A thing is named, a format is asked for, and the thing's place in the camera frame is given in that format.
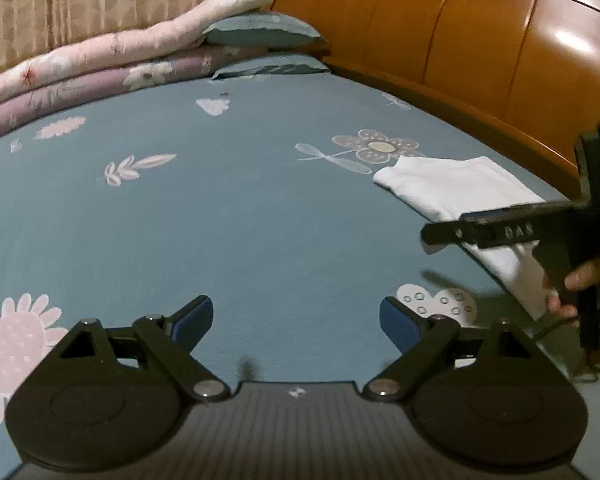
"white flower print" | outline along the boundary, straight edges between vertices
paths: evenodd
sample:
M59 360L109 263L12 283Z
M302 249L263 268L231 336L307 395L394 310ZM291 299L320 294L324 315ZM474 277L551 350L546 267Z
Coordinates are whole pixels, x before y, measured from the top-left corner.
M111 187L120 187L123 180L140 178L138 170L148 170L166 164L176 157L175 153L151 155L136 161L135 156L129 155L116 167L115 162L110 162L104 169L104 178Z
M23 294L18 304L12 298L2 302L0 313L0 424L4 420L4 404L24 379L68 332L51 328L62 311L46 310L49 297L42 294L31 304L31 295Z
M212 117L229 109L229 99L197 99L196 104Z
M64 134L68 134L80 128L80 126L82 126L86 120L86 117L77 116L56 121L55 123L51 123L41 130L38 130L34 138L52 139L53 137L61 137Z
M130 92L149 86L162 85L167 82L165 74L171 72L173 72L173 66L168 61L144 63L131 67L122 84L128 86Z
M423 156L415 149L419 144L413 139L389 139L385 134L369 130L360 130L357 137L335 136L333 142L343 148L356 152L356 157L369 164L385 164L400 156Z

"white towel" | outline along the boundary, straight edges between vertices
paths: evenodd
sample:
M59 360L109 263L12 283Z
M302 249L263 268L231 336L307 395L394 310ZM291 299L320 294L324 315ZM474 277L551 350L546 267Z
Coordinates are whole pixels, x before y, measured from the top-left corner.
M401 156L393 167L374 175L383 186L432 222L453 221L467 212L544 202L491 159L470 160ZM546 311L542 267L532 244L479 250L463 244L520 302L533 320Z

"pink flower print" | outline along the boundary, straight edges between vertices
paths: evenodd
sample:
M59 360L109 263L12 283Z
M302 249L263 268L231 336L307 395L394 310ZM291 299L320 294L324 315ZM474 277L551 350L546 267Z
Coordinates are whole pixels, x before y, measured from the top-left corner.
M68 119L56 121L38 130L35 139L52 139L53 137L63 136L80 128L86 120L86 117L69 117Z
M31 65L27 65L25 69L20 73L20 83L25 88L31 88L36 81L36 71Z
M68 332L50 328L62 311L52 307L45 312L49 297L42 294L31 304L23 294L16 306L12 298L2 302L0 316L0 423L4 420L4 401Z

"blue bedsheet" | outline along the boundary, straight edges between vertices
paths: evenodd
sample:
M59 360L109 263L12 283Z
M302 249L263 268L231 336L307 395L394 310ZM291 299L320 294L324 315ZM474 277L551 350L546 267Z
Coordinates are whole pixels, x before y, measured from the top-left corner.
M375 144L358 153L333 140L361 130ZM194 356L232 386L245 368L365 383L397 357L378 306L404 283L463 288L479 325L527 326L463 250L425 255L424 219L373 184L395 162L391 139L408 155L490 156L560 197L443 121L326 73L146 89L1 138L0 478L19 463L2 423L10 388L83 317L126 326L206 294L216 317ZM595 424L578 460L600 478Z

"hand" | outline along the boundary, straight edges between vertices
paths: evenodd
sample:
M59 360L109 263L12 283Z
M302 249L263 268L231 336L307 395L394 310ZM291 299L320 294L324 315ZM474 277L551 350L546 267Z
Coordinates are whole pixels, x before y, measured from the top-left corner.
M585 290L597 283L600 283L600 258L582 264L564 279L564 286L572 291ZM546 306L549 312L560 317L578 315L573 305L563 305L560 302L560 297L546 274L542 277L542 286L547 290Z

